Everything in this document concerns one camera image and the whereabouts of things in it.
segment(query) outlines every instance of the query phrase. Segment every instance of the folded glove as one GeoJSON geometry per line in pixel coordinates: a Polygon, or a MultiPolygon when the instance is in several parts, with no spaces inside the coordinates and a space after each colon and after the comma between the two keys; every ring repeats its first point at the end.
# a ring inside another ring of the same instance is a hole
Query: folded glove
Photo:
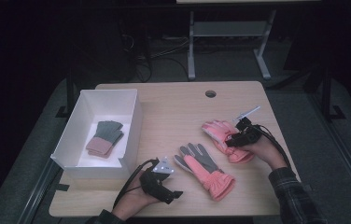
{"type": "Polygon", "coordinates": [[[193,173],[203,187],[210,192],[214,201],[222,200],[234,187],[234,177],[226,175],[218,168],[207,150],[198,144],[189,143],[181,147],[182,158],[175,155],[175,162],[184,170],[193,173]]]}
{"type": "Polygon", "coordinates": [[[119,122],[100,121],[97,124],[96,134],[86,145],[86,149],[89,150],[89,154],[93,156],[99,156],[108,158],[113,146],[123,136],[123,132],[120,128],[123,125],[119,122]]]}
{"type": "Polygon", "coordinates": [[[214,120],[202,125],[205,133],[213,138],[213,143],[222,153],[228,156],[231,163],[246,163],[254,158],[254,154],[248,151],[237,149],[237,147],[228,147],[225,143],[228,137],[237,133],[236,129],[228,121],[214,120]]]}

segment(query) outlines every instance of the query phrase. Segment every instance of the wooden table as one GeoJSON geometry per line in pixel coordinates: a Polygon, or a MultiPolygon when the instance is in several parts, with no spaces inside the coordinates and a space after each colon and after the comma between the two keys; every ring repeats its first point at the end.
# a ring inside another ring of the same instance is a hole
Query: wooden table
{"type": "MultiPolygon", "coordinates": [[[[169,190],[184,194],[171,204],[156,203],[141,211],[139,217],[189,216],[263,216],[278,215],[279,204],[268,180],[269,166],[258,158],[247,164],[228,163],[201,126],[213,119],[232,122],[241,112],[260,105],[261,109],[248,118],[267,127],[288,154],[296,172],[284,137],[261,84],[246,82],[177,82],[102,84],[98,90],[138,89],[143,108],[137,165],[154,158],[169,157],[175,173],[163,182],[169,190]],[[207,91],[216,96],[207,97],[207,91]],[[235,188],[220,202],[214,202],[198,180],[180,169],[173,160],[179,147],[187,143],[201,143],[214,157],[218,166],[236,179],[235,188]]],[[[63,174],[49,212],[55,217],[97,216],[112,205],[126,180],[72,179],[63,174]]]]}

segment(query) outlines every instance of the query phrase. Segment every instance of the white box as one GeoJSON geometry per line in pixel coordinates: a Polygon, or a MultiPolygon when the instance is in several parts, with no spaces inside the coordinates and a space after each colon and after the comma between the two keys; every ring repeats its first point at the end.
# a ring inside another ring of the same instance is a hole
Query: white box
{"type": "Polygon", "coordinates": [[[129,178],[135,169],[143,122],[137,90],[84,90],[51,158],[73,178],[129,178]],[[108,159],[88,154],[97,123],[123,124],[123,136],[108,159]]]}

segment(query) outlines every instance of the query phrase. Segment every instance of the person's left hand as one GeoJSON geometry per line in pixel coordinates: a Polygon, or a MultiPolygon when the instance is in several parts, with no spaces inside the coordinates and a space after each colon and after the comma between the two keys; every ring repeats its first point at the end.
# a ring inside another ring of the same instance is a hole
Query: person's left hand
{"type": "Polygon", "coordinates": [[[129,217],[137,214],[144,207],[160,202],[158,199],[146,194],[140,187],[140,176],[144,171],[140,171],[134,178],[127,191],[119,200],[115,208],[112,210],[112,214],[122,220],[126,220],[129,217]]]}

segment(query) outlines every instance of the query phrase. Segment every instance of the sleeve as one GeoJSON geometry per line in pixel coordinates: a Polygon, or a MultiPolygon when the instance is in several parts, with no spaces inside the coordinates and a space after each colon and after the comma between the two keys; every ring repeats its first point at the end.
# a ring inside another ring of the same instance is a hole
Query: sleeve
{"type": "Polygon", "coordinates": [[[269,174],[269,180],[280,202],[280,216],[284,224],[328,223],[291,169],[276,169],[269,174]]]}
{"type": "Polygon", "coordinates": [[[94,220],[94,224],[126,224],[125,221],[116,217],[114,214],[103,210],[100,215],[94,220]]]}

